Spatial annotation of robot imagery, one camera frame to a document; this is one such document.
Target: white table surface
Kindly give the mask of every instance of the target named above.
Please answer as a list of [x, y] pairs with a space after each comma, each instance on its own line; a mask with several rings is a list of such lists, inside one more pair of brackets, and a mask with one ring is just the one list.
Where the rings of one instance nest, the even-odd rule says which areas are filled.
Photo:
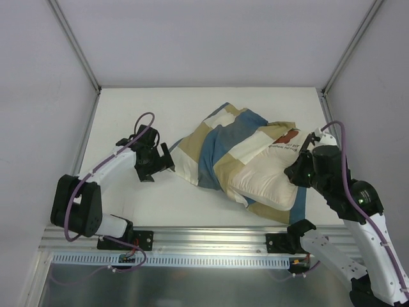
[[[153, 127], [170, 147], [190, 134], [225, 102], [248, 107], [270, 122], [294, 121], [312, 131], [325, 124], [315, 88], [125, 88], [102, 90], [82, 171], [89, 170], [127, 138], [140, 114], [156, 115]], [[149, 122], [149, 116], [143, 123]], [[137, 226], [274, 226], [281, 223], [246, 211], [221, 191], [195, 187], [163, 171], [140, 183], [135, 169], [120, 175], [102, 196], [104, 212]], [[307, 191], [306, 218], [316, 225], [342, 224], [314, 190]]]

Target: blue fabric stripe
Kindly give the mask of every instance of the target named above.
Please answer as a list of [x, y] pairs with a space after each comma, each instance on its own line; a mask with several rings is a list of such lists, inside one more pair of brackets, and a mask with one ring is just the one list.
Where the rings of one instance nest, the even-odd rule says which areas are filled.
[[299, 187], [293, 208], [289, 211], [289, 224], [294, 224], [302, 219], [305, 219], [305, 198], [307, 196], [307, 189]]
[[240, 113], [235, 121], [223, 127], [218, 125], [204, 139], [199, 158], [199, 187], [220, 189], [213, 167], [232, 147], [252, 136], [267, 121], [251, 110]]
[[247, 196], [244, 196], [244, 195], [242, 195], [242, 196], [244, 197], [244, 199], [245, 199], [246, 202], [247, 202], [246, 208], [249, 208], [249, 205], [252, 205], [253, 203], [256, 202], [255, 200], [252, 200], [251, 198], [248, 198]]

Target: enclosure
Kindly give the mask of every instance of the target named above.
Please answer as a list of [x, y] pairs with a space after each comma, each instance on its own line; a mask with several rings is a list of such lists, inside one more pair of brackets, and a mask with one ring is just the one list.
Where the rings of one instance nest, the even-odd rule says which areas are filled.
[[[344, 122], [352, 175], [376, 187], [408, 268], [408, 13], [405, 0], [3, 1], [2, 306], [351, 306], [325, 267], [277, 283], [286, 272], [234, 264], [288, 260], [267, 258], [264, 242], [287, 225], [170, 172], [151, 185], [125, 173], [104, 194], [104, 212], [155, 232], [148, 257], [164, 263], [70, 287], [47, 279], [51, 264], [56, 279], [75, 281], [93, 257], [115, 256], [94, 238], [70, 244], [50, 224], [62, 175], [95, 165], [141, 113], [156, 114], [170, 146], [225, 102], [308, 131]], [[310, 190], [306, 218], [360, 261], [343, 221]], [[165, 263], [177, 259], [194, 263]]]

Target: fabric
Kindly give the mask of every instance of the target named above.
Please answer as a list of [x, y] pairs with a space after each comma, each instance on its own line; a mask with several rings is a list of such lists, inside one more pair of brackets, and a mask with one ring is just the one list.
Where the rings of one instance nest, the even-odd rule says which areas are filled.
[[[171, 147], [175, 172], [196, 186], [224, 191], [261, 217], [294, 223], [305, 217], [305, 189], [288, 181], [284, 166], [293, 158], [279, 160], [286, 155], [285, 148], [274, 145], [293, 131], [293, 122], [268, 123], [250, 109], [238, 110], [225, 103]], [[275, 173], [265, 171], [260, 176], [256, 169], [264, 167]], [[268, 177], [267, 184], [262, 184], [263, 177]], [[276, 185], [271, 178], [276, 178]]]

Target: beige fabric patch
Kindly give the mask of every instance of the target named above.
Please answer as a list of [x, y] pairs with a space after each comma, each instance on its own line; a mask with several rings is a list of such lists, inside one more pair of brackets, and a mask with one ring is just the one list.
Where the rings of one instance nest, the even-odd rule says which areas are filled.
[[227, 112], [233, 114], [235, 117], [239, 116], [241, 113], [248, 110], [246, 107], [244, 109], [238, 110], [234, 106], [232, 106], [231, 104], [228, 104], [226, 107], [224, 107], [224, 109]]
[[280, 211], [257, 202], [249, 205], [247, 210], [265, 219], [272, 219], [280, 223], [289, 224], [290, 211]]
[[235, 159], [230, 153], [224, 155], [213, 167], [222, 190], [227, 193], [232, 179], [243, 169], [244, 164]]
[[192, 158], [194, 162], [199, 163], [203, 142], [210, 131], [212, 131], [212, 128], [205, 123], [201, 123], [191, 135], [180, 141], [178, 147]]
[[269, 123], [267, 126], [260, 127], [258, 131], [263, 131], [265, 134], [270, 136], [274, 141], [280, 138], [283, 134], [287, 133], [291, 129], [295, 128], [295, 123], [293, 122], [273, 122]]

